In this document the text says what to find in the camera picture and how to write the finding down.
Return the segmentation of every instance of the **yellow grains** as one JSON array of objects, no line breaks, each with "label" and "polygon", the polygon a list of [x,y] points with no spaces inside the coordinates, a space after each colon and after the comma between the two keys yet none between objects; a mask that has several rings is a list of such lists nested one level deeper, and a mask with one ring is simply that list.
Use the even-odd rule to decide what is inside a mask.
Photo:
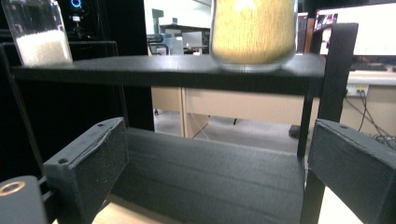
[{"label": "yellow grains", "polygon": [[213,52],[230,63],[271,63],[294,51],[294,0],[217,0]]}]

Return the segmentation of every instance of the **glass jar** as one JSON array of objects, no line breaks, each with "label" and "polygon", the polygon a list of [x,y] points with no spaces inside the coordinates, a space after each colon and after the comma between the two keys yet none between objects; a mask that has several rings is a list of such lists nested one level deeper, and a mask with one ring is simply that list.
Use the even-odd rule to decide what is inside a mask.
[{"label": "glass jar", "polygon": [[71,63],[61,9],[53,0],[2,0],[21,63]]},{"label": "glass jar", "polygon": [[295,53],[296,0],[215,0],[211,57],[226,70],[275,70]]}]

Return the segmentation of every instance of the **gray floor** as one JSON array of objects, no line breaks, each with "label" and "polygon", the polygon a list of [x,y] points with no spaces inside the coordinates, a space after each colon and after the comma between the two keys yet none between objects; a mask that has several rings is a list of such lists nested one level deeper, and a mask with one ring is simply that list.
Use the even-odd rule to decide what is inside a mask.
[{"label": "gray floor", "polygon": [[[159,110],[154,116],[155,131],[180,136],[180,120],[177,112]],[[210,117],[209,123],[194,138],[207,139],[249,147],[268,148],[277,151],[297,152],[298,140],[289,137],[289,125],[232,118]]]}]

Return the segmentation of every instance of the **shelf upper tier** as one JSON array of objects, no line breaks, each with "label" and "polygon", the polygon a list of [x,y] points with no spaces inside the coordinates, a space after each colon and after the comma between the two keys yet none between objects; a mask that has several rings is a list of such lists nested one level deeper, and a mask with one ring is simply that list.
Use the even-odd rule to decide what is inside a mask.
[{"label": "shelf upper tier", "polygon": [[128,56],[35,68],[13,67],[17,80],[125,86],[167,86],[319,96],[325,62],[295,55],[281,69],[248,73],[221,70],[210,56]]}]

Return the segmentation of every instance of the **power outlet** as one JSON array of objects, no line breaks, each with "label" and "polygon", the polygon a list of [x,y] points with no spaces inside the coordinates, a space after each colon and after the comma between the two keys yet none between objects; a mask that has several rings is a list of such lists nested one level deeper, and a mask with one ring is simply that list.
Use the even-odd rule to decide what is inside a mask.
[{"label": "power outlet", "polygon": [[367,96],[367,93],[369,92],[369,85],[347,84],[346,89],[346,96],[361,96],[361,93]]}]

